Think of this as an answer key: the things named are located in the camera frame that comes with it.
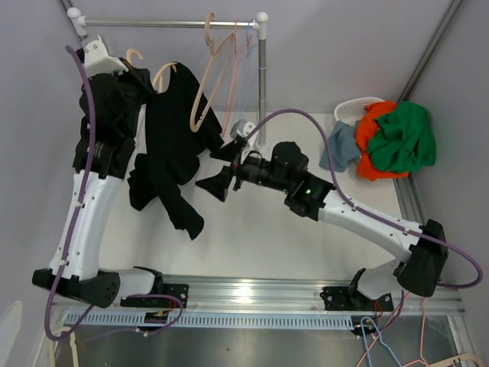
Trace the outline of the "green t shirt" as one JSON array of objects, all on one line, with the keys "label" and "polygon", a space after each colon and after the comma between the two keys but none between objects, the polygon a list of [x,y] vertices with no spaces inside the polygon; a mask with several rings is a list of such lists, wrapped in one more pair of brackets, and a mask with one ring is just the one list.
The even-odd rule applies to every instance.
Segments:
[{"label": "green t shirt", "polygon": [[435,164],[436,141],[427,109],[402,101],[375,122],[378,130],[367,147],[374,168],[404,174]]}]

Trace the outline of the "light blue wire hanger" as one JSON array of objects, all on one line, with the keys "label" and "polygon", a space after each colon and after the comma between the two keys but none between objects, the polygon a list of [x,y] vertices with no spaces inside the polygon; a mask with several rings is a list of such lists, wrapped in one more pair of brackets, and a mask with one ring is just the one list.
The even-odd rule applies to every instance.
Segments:
[{"label": "light blue wire hanger", "polygon": [[232,95],[233,100],[228,116],[228,122],[230,124],[243,117],[257,78],[255,72],[252,71],[252,61],[258,44],[256,37],[251,30],[251,23],[252,20],[247,23],[245,42],[237,51],[235,51],[235,64],[233,65],[233,70],[235,70],[237,66],[241,66],[241,71],[237,81],[232,81],[231,90],[234,91],[234,94]]}]

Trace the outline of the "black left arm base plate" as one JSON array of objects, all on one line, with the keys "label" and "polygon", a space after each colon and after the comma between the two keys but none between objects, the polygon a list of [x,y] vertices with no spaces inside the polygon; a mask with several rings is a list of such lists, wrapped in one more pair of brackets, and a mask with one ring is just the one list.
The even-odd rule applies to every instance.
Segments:
[{"label": "black left arm base plate", "polygon": [[133,308],[179,308],[179,301],[186,308],[188,295],[188,284],[165,284],[161,290],[153,290],[143,297],[126,297],[120,301],[120,305]]}]

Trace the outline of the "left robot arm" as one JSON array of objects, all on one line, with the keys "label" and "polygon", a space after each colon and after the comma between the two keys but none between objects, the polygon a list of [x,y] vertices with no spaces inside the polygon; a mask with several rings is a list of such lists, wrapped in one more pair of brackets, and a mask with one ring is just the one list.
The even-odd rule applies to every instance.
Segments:
[{"label": "left robot arm", "polygon": [[99,267],[108,215],[135,150],[141,107],[154,95],[147,69],[128,67],[84,81],[69,214],[54,257],[34,271],[33,285],[100,308],[132,294],[149,307],[163,301],[164,287],[151,273]]}]

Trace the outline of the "grey-blue t shirt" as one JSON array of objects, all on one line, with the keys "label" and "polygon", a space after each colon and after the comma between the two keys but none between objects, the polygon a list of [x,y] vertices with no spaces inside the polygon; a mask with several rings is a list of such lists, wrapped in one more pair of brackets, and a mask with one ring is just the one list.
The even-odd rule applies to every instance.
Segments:
[{"label": "grey-blue t shirt", "polygon": [[345,172],[350,162],[361,156],[354,125],[337,121],[328,142],[335,172]]}]

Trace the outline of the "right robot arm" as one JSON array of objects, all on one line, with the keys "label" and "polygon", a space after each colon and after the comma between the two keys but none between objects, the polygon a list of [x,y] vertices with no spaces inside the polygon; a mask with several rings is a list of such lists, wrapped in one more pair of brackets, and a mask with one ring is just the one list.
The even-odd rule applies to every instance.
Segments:
[{"label": "right robot arm", "polygon": [[376,268],[357,271],[345,290],[345,300],[335,306],[364,310],[394,291],[419,297],[435,293],[448,258],[447,249],[439,244],[445,238],[440,223],[419,224],[362,209],[343,198],[333,183],[311,174],[308,157],[293,141],[277,143],[269,160],[257,151],[245,153],[246,145],[243,138],[236,138],[213,152],[212,158],[227,164],[196,185],[220,201],[226,200],[229,190],[240,190],[244,182],[280,191],[296,215],[343,228],[394,257]]}]

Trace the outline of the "orange t shirt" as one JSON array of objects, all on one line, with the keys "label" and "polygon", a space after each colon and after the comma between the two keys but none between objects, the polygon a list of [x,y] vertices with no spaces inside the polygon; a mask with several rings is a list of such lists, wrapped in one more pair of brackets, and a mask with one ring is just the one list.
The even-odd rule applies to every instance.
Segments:
[{"label": "orange t shirt", "polygon": [[392,101],[376,102],[369,106],[365,106],[366,114],[361,118],[355,132],[355,140],[361,152],[361,158],[357,167],[359,177],[375,181],[377,179],[398,179],[408,177],[408,173],[396,174],[393,172],[383,172],[374,168],[371,163],[370,156],[366,150],[370,140],[379,130],[379,126],[375,121],[376,118],[393,112],[397,104]]}]

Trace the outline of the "black t shirt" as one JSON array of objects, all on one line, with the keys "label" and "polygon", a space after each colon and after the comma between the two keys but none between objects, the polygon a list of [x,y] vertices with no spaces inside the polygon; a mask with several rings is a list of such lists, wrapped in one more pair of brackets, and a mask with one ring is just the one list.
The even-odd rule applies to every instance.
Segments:
[{"label": "black t shirt", "polygon": [[199,130],[190,130],[190,115],[200,84],[181,63],[170,72],[165,92],[146,105],[144,133],[146,152],[138,154],[129,173],[129,200],[141,211],[155,198],[162,202],[175,229],[185,230],[195,239],[204,228],[204,219],[184,199],[180,187],[197,174],[199,155],[215,151],[224,141],[222,126],[209,110]]}]

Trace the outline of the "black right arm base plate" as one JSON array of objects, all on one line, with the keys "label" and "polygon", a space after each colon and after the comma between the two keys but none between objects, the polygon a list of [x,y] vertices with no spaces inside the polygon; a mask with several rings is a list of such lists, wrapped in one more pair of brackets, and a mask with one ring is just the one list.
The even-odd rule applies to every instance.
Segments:
[{"label": "black right arm base plate", "polygon": [[326,286],[319,296],[328,311],[393,311],[393,298],[385,294],[372,300],[350,286]]}]

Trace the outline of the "beige wooden hanger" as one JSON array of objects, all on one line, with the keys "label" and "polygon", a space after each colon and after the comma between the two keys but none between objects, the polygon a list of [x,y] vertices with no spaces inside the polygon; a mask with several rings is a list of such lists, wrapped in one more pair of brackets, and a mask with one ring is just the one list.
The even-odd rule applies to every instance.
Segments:
[{"label": "beige wooden hanger", "polygon": [[[207,63],[199,88],[196,92],[196,96],[190,112],[189,128],[192,133],[197,133],[201,129],[201,126],[212,107],[212,103],[217,95],[217,92],[220,89],[224,75],[228,69],[228,65],[230,64],[234,48],[233,44],[235,41],[235,36],[233,32],[228,33],[220,40],[218,44],[215,44],[215,38],[211,36],[210,32],[211,23],[214,20],[215,14],[213,12],[208,13],[204,24],[204,38],[206,45],[209,48],[210,58],[209,62]],[[205,105],[200,108],[202,98],[205,96],[205,90],[208,82],[210,81],[210,77],[212,76],[212,72],[215,69],[216,62],[222,59],[222,55],[225,51],[226,54],[223,59],[222,68],[220,73],[218,74],[214,89],[212,90],[210,96],[207,97],[207,102],[205,103]]]},{"label": "beige wooden hanger", "polygon": [[159,93],[166,91],[169,86],[167,76],[172,77],[177,72],[177,62],[163,63],[156,68],[155,62],[147,62],[143,54],[136,48],[128,48],[125,53],[125,59],[133,67],[149,67],[151,85]]}]

